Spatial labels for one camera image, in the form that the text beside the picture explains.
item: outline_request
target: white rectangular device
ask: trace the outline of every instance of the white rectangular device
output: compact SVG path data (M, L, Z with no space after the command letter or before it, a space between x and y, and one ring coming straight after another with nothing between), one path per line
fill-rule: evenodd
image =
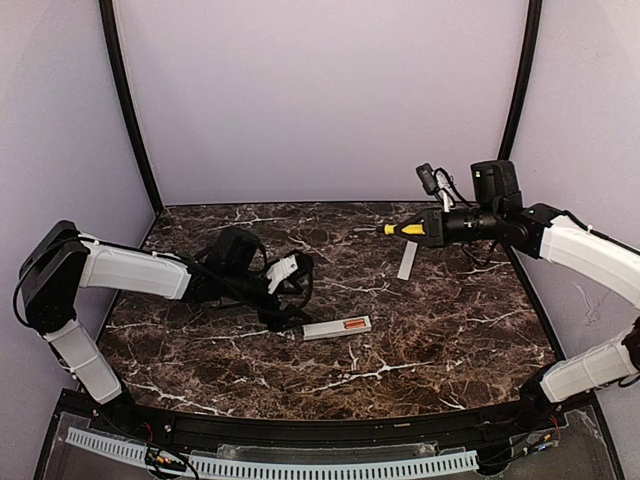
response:
M319 340L321 338L342 337L355 333L371 331L371 319L368 315L346 320L334 320L332 322L314 323L304 325L304 340Z

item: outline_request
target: floor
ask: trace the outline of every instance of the floor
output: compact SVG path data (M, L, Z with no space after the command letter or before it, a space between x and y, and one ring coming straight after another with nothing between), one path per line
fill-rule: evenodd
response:
M398 222L413 203L170 207L145 245L195 254L237 225L270 257L313 256L315 321L369 315L366 334L303 342L301 329L266 331L245 307L183 304L123 293L100 349L138 403L268 419L387 418L481 407L517 398L554 360L503 252L476 267L459 245L421 249L396 278L404 242L355 227ZM472 252L486 255L479 243Z

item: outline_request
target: gray floor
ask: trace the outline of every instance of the gray floor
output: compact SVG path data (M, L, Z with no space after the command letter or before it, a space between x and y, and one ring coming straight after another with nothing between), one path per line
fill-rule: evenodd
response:
M602 431L591 407L567 412L566 418L568 425L561 429L561 441L557 448L550 448L517 460L497 478L505 480L548 480L550 478L555 480L614 480L615 475ZM66 444L64 440L70 426L86 427L87 420L73 415L63 415L49 455L44 475L46 480L87 478L94 480L143 480L152 478L149 472L140 468L124 465ZM223 448L220 453L229 450L229 447ZM280 452L283 461L287 456L290 460L291 456L287 455L286 451ZM477 480L484 478L484 476L477 473L465 473L442 478Z

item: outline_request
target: marble tabletop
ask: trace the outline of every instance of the marble tabletop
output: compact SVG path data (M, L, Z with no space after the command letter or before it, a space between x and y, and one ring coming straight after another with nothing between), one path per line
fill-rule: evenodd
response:
M316 321L369 315L370 333L304 342L272 333L246 307L184 304L125 292L100 348L138 403L187 412L289 420L388 418L517 399L554 360L500 249L484 268L459 245L420 249L396 278L405 242L356 227L400 221L417 203L169 207L145 247L195 254L237 225L270 257L313 256ZM482 257L488 244L471 251Z

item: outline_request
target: screwdriver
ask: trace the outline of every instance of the screwdriver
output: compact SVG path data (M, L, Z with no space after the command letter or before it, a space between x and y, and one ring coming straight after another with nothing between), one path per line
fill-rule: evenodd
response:
M383 233L384 235L395 235L396 226L395 225L380 225L379 227L361 227L354 228L354 232L377 232ZM416 223L414 225L407 225L402 229L402 233L407 235L425 235L425 231L423 225L421 223Z

